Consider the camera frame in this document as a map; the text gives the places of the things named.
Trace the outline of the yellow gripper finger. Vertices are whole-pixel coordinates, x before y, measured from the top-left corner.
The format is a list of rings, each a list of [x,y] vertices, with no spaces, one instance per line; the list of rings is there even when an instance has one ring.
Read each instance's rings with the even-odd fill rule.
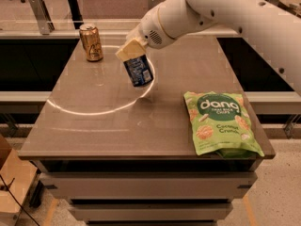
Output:
[[[117,58],[122,62],[141,57],[146,54],[144,46],[137,40],[131,39],[122,45],[116,52]]]

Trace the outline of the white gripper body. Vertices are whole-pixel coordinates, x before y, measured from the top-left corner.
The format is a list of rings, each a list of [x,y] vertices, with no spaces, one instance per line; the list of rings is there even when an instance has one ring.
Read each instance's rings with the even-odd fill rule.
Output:
[[[137,40],[143,47],[161,49],[172,44],[175,40],[171,38],[161,25],[159,7],[149,10],[141,19],[140,23],[129,32],[126,40]]]

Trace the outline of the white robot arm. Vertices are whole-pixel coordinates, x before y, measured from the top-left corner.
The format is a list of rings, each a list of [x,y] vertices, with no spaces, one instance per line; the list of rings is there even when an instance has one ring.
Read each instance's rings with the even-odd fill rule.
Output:
[[[295,92],[301,92],[301,21],[265,0],[166,0],[144,15],[117,57],[140,57],[148,46],[161,49],[215,24],[234,30]]]

